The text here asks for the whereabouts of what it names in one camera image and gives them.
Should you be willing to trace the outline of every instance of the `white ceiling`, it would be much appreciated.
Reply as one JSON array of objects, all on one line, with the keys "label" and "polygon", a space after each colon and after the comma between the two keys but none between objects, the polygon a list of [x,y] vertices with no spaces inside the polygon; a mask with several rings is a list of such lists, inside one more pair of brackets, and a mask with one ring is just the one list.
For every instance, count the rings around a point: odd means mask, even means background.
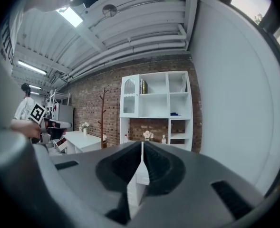
[{"label": "white ceiling", "polygon": [[[80,65],[81,69],[87,68],[92,64],[92,62],[86,64],[88,60],[102,52],[107,54],[111,48],[143,38],[181,35],[178,24],[184,27],[187,34],[185,40],[187,47],[192,34],[197,1],[99,0],[89,9],[85,9],[83,5],[74,8],[75,12],[84,19],[76,28],[56,11],[43,13],[33,9],[24,15],[19,30],[12,76],[19,84],[27,82],[41,87],[41,93],[45,94],[50,89],[59,88],[67,81],[72,81],[72,77],[67,74],[75,74],[76,68],[80,69]],[[112,18],[105,18],[102,8],[106,4],[114,4],[119,12]],[[181,42],[181,40],[162,39],[162,43],[170,42]],[[152,44],[155,42],[147,42],[143,45]],[[174,53],[185,50],[185,47],[166,48],[165,45],[162,50],[157,48],[150,50],[149,53],[164,50]],[[120,52],[122,51],[108,55],[116,59],[120,57],[118,54]],[[132,50],[131,54],[126,54],[123,58],[132,59],[133,56],[136,54]],[[47,75],[43,76],[19,66],[18,60],[47,71]],[[99,69],[97,61],[93,60],[97,67],[95,71]],[[90,69],[84,71],[86,74],[91,72]],[[50,84],[53,75],[56,80]]]}]

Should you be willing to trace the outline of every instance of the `wooden coat rack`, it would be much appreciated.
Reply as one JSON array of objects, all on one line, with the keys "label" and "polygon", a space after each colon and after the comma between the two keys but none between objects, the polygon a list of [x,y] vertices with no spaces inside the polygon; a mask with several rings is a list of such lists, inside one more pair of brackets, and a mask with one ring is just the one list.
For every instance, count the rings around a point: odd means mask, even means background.
[{"label": "wooden coat rack", "polygon": [[107,93],[109,90],[105,90],[105,88],[103,88],[103,96],[98,95],[101,99],[102,99],[102,109],[101,109],[101,120],[98,121],[97,123],[100,124],[100,131],[101,131],[101,149],[104,149],[104,141],[103,141],[103,117],[104,117],[104,113],[106,110],[104,110],[104,100],[105,100],[105,93]]}]

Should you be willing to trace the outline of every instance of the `brick wall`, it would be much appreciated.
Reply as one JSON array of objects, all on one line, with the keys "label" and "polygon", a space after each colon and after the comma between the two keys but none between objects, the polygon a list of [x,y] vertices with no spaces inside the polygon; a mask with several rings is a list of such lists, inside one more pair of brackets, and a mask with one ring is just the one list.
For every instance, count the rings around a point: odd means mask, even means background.
[{"label": "brick wall", "polygon": [[[199,152],[202,136],[201,98],[197,75],[192,61],[187,55],[152,57],[134,60],[112,66],[94,75],[87,76],[61,90],[62,93],[71,93],[71,105],[74,106],[74,130],[85,121],[92,124],[89,133],[100,135],[97,121],[100,120],[101,99],[103,87],[109,91],[105,95],[104,133],[108,137],[108,146],[119,144],[120,126],[120,94],[122,77],[164,71],[188,71],[193,99],[193,148]],[[131,119],[130,140],[143,140],[143,132],[154,130],[154,141],[161,142],[162,135],[167,137],[168,120],[166,119]],[[183,131],[184,124],[176,123],[173,131]]]}]

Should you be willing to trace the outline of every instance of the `person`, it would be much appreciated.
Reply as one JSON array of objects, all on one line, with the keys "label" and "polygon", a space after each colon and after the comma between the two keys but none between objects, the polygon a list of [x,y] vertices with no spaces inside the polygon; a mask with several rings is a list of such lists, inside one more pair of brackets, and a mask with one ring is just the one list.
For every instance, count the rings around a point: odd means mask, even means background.
[{"label": "person", "polygon": [[14,119],[28,120],[29,119],[28,115],[33,110],[33,107],[35,106],[36,102],[30,97],[31,89],[28,84],[24,83],[21,86],[21,90],[25,92],[25,97],[19,104],[16,113],[14,115]]},{"label": "person", "polygon": [[33,121],[13,119],[15,109],[21,102],[23,95],[17,84],[12,80],[14,50],[18,30],[25,12],[31,9],[40,11],[55,11],[69,6],[75,0],[17,0],[10,12],[0,25],[0,129],[20,132],[28,138],[39,136],[39,126]]}]

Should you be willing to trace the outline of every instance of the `small bottle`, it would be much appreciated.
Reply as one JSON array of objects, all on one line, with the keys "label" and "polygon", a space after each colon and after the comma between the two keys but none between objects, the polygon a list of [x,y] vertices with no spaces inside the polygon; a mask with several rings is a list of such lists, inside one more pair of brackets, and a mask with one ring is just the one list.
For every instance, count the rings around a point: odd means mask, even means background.
[{"label": "small bottle", "polygon": [[165,135],[163,135],[162,143],[166,143]]},{"label": "small bottle", "polygon": [[127,139],[127,134],[125,134],[125,137],[124,137],[124,143],[128,142],[128,139]]}]

